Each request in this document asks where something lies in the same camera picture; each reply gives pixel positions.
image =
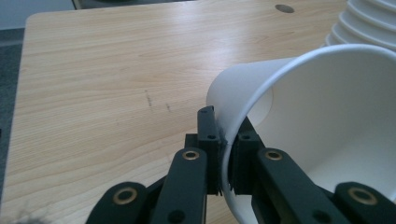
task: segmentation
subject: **gray floor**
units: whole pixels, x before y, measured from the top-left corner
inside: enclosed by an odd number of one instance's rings
[[[0,193],[3,191],[22,39],[23,29],[0,31]]]

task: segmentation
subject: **paper cup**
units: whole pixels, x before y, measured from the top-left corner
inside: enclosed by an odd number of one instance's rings
[[[288,152],[319,186],[357,181],[396,198],[396,53],[369,45],[316,49],[295,59],[238,64],[213,81],[227,142],[224,195],[237,220],[257,222],[250,196],[227,179],[231,146],[248,115],[267,147]]]

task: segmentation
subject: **scratch mark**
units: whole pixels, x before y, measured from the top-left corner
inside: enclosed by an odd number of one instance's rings
[[[169,112],[172,113],[171,106],[169,104],[166,104],[166,108],[168,109]]]
[[[148,106],[152,107],[152,101],[151,101],[151,98],[149,97],[149,92],[145,91],[145,93],[146,93],[146,98],[148,99]]]

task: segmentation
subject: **wooden table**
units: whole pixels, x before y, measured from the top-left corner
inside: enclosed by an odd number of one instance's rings
[[[200,0],[34,15],[0,222],[84,223],[111,186],[166,175],[219,72],[318,48],[345,7]],[[207,222],[235,222],[222,198],[208,198]]]

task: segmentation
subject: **wood grain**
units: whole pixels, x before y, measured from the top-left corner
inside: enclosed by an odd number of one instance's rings
[[[166,175],[216,75],[318,48],[344,0],[200,0],[43,13],[26,26],[1,223],[84,223],[122,181]],[[208,223],[235,223],[210,196]]]

